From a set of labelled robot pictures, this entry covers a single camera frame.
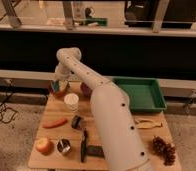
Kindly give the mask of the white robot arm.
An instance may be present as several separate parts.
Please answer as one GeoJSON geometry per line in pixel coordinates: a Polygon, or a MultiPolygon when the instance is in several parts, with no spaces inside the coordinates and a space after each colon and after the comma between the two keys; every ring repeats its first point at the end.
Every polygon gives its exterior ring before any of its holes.
{"type": "Polygon", "coordinates": [[[129,97],[114,82],[80,62],[78,48],[57,51],[56,78],[76,74],[91,90],[93,114],[110,171],[154,171],[129,109],[129,97]]]}

